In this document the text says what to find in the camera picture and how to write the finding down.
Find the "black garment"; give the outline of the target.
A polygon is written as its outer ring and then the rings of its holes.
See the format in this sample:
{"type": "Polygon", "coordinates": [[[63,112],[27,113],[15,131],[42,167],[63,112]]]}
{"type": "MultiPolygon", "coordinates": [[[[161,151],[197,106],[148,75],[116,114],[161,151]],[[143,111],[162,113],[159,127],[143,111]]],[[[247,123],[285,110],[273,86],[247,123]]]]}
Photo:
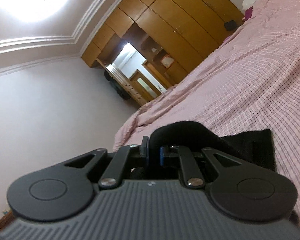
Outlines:
{"type": "Polygon", "coordinates": [[[247,224],[288,220],[299,223],[294,207],[295,185],[277,173],[271,131],[248,131],[219,137],[202,124],[180,121],[156,129],[149,137],[147,164],[136,167],[137,180],[179,179],[178,170],[160,165],[160,148],[184,146],[191,150],[205,180],[202,191],[224,217],[247,224]]]}

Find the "dark clothes hanging on door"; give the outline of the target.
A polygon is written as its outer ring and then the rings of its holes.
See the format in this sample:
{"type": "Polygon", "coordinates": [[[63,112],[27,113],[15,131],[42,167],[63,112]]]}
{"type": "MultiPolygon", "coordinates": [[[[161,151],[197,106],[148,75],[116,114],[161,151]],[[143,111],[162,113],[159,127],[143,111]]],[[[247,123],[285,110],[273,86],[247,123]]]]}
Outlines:
{"type": "Polygon", "coordinates": [[[113,77],[111,77],[111,75],[106,70],[104,70],[104,77],[123,100],[129,100],[131,98],[126,90],[113,77]]]}

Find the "wooden door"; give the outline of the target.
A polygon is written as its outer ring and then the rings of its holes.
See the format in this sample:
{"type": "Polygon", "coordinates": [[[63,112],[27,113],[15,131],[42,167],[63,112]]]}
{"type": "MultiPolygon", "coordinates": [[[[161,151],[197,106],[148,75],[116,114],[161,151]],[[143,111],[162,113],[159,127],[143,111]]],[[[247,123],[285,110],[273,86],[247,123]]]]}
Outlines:
{"type": "Polygon", "coordinates": [[[161,95],[161,91],[158,90],[138,69],[131,76],[130,82],[147,102],[150,102],[161,95]]]}

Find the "white box on shelf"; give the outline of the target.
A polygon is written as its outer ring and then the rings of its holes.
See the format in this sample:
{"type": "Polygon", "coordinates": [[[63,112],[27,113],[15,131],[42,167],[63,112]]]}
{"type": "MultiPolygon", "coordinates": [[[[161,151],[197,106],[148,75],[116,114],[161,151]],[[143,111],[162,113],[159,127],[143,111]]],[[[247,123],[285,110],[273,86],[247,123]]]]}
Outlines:
{"type": "Polygon", "coordinates": [[[174,63],[174,58],[166,55],[160,60],[160,62],[165,68],[170,68],[170,66],[174,63]]]}

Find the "pink checkered bed cover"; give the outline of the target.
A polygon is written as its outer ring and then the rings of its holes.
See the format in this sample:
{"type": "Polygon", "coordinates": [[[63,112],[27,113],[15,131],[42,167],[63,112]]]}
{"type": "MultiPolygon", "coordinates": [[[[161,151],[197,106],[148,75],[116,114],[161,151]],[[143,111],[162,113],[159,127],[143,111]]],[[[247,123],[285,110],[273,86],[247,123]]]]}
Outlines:
{"type": "Polygon", "coordinates": [[[300,212],[300,0],[257,1],[225,44],[126,121],[114,149],[181,120],[218,136],[270,129],[277,170],[296,185],[300,212]]]}

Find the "wooden wardrobe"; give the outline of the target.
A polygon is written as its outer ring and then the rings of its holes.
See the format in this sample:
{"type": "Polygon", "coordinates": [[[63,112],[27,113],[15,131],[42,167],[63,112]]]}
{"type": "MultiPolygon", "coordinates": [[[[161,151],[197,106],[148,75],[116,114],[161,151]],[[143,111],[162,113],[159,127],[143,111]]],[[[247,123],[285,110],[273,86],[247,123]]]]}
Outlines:
{"type": "Polygon", "coordinates": [[[230,0],[122,0],[101,25],[82,59],[92,67],[110,64],[123,48],[133,46],[150,73],[164,86],[179,83],[242,23],[243,13],[230,0]],[[174,58],[170,68],[160,60],[174,58]]]}

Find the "black bag by wardrobe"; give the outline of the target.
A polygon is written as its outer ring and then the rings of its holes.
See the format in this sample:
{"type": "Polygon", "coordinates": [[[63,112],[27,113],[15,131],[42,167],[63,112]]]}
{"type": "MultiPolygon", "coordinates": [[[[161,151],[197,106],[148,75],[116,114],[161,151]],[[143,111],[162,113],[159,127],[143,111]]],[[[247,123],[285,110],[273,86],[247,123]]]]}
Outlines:
{"type": "Polygon", "coordinates": [[[238,27],[237,22],[234,20],[230,20],[224,23],[224,27],[226,31],[235,31],[238,27]]]}

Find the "white purple items by bed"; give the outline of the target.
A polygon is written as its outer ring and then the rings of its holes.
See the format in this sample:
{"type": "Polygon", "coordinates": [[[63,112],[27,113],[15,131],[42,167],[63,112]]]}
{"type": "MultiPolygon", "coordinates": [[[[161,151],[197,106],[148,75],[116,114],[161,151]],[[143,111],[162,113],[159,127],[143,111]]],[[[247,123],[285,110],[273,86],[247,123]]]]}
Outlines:
{"type": "Polygon", "coordinates": [[[252,17],[253,14],[253,4],[256,0],[243,0],[242,9],[244,11],[243,21],[247,21],[252,17]]]}

